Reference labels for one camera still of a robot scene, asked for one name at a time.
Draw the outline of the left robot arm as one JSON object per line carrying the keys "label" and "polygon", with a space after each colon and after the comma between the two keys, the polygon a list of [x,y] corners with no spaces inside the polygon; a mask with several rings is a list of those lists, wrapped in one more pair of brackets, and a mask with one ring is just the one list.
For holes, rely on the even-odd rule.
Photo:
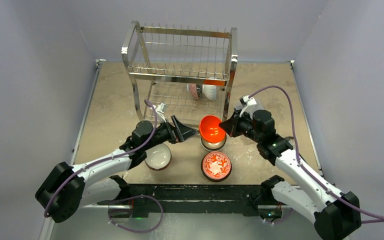
{"label": "left robot arm", "polygon": [[199,134],[195,128],[181,123],[176,116],[172,122],[138,122],[131,135],[115,151],[104,157],[68,165],[58,163],[35,193],[35,199],[44,208],[44,217],[61,223],[80,207],[85,190],[112,174],[137,167],[146,158],[146,151],[165,142],[183,143]]}

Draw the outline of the grey leaf pattern bowl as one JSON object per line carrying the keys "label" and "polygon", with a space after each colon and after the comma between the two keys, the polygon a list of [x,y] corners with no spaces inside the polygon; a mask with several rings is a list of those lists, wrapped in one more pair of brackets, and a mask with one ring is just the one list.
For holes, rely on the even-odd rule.
{"label": "grey leaf pattern bowl", "polygon": [[201,84],[188,83],[186,90],[194,100],[201,100],[203,98],[203,86]]}

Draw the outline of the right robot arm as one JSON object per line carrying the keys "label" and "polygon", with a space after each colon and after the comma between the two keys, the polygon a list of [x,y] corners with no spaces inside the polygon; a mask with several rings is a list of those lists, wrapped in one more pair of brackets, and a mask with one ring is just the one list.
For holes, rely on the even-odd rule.
{"label": "right robot arm", "polygon": [[244,136],[254,141],[260,156],[298,185],[295,188],[274,175],[261,183],[264,202],[286,204],[308,219],[323,240],[343,240],[362,226],[361,214],[356,210],[360,205],[358,197],[351,191],[343,193],[311,169],[298,149],[276,132],[269,111],[241,114],[235,110],[219,127],[232,138]]}

